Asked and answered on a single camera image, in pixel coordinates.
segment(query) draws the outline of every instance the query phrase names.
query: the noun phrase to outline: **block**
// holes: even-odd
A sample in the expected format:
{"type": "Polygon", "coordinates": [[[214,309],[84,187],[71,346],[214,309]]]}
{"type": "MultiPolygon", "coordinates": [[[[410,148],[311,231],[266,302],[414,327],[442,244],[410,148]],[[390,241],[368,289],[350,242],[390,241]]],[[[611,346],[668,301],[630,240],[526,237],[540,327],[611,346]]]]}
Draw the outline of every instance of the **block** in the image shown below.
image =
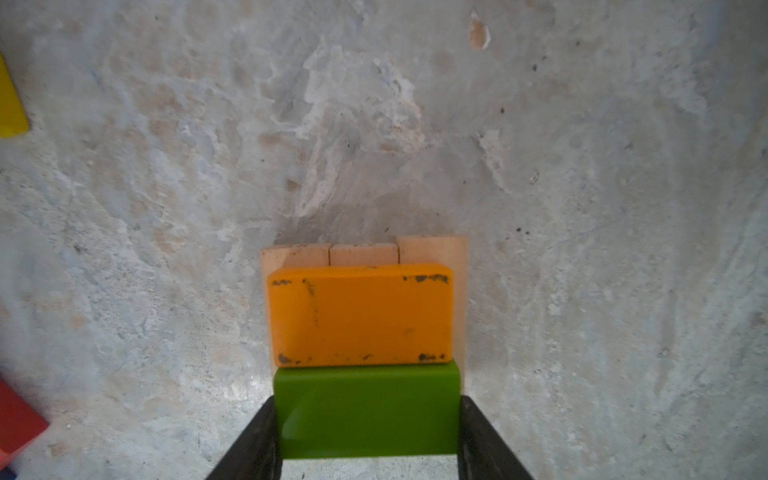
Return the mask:
{"type": "Polygon", "coordinates": [[[267,282],[281,367],[452,358],[453,272],[443,265],[281,269],[267,282]]]}
{"type": "Polygon", "coordinates": [[[453,359],[464,391],[467,331],[467,237],[397,237],[400,263],[440,263],[453,271],[453,359]]]}
{"type": "Polygon", "coordinates": [[[456,453],[455,362],[279,369],[274,379],[284,458],[456,453]]]}
{"type": "Polygon", "coordinates": [[[334,245],[330,250],[331,266],[397,265],[400,254],[394,243],[373,245],[334,245]]]}
{"type": "MultiPolygon", "coordinates": [[[[273,354],[272,334],[270,332],[270,299],[266,294],[266,279],[275,270],[296,266],[328,266],[330,243],[309,243],[300,245],[275,245],[261,250],[261,282],[264,291],[264,315],[266,317],[266,337],[270,340],[270,358],[273,354]]],[[[277,364],[272,362],[272,375],[277,371],[277,364]]]]}
{"type": "Polygon", "coordinates": [[[0,380],[0,470],[47,427],[48,422],[0,380]]]}
{"type": "Polygon", "coordinates": [[[13,88],[11,75],[0,55],[0,138],[13,137],[29,130],[22,103],[13,88]]]}

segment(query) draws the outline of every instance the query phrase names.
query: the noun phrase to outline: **gray concrete surface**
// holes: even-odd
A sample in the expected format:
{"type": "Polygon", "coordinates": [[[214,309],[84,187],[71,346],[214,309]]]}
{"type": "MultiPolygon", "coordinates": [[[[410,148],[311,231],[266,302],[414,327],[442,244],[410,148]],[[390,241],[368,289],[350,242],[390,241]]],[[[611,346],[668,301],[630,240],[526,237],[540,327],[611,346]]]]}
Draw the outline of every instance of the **gray concrete surface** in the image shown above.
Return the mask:
{"type": "Polygon", "coordinates": [[[470,236],[468,392],[536,478],[765,478],[767,18],[0,2],[32,124],[0,141],[0,375],[51,421],[19,478],[203,478],[270,394],[259,250],[399,233],[470,236]]]}

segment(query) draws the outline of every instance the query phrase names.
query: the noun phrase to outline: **stone surface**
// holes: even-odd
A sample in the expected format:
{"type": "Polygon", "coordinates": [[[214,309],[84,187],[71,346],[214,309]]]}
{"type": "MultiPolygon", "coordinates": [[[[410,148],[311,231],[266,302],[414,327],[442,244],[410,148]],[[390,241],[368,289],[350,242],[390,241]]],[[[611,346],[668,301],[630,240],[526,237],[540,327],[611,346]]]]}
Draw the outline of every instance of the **stone surface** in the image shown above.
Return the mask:
{"type": "Polygon", "coordinates": [[[536,478],[764,476],[767,10],[0,3],[20,478],[203,478],[271,391],[259,249],[406,233],[470,236],[467,389],[536,478]]]}

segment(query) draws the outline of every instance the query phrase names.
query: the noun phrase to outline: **top face of orange block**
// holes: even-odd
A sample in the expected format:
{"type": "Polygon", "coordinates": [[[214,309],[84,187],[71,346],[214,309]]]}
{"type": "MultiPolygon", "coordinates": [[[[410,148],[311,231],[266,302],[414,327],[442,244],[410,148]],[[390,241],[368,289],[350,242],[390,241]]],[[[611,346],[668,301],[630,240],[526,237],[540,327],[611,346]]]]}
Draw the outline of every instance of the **top face of orange block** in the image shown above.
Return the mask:
{"type": "Polygon", "coordinates": [[[438,264],[283,268],[267,280],[280,367],[452,359],[453,272],[438,264]]]}

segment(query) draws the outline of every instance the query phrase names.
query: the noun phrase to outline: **mottled gray surface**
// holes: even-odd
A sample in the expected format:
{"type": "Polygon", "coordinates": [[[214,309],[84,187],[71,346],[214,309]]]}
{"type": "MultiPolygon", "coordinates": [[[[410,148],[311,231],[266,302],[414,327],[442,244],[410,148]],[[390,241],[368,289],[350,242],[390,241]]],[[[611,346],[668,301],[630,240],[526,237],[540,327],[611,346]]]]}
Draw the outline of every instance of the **mottled gray surface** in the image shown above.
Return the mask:
{"type": "Polygon", "coordinates": [[[539,480],[765,477],[766,18],[0,2],[32,124],[0,141],[0,375],[51,421],[20,479],[203,478],[270,394],[259,250],[400,233],[470,236],[467,389],[539,480]]]}

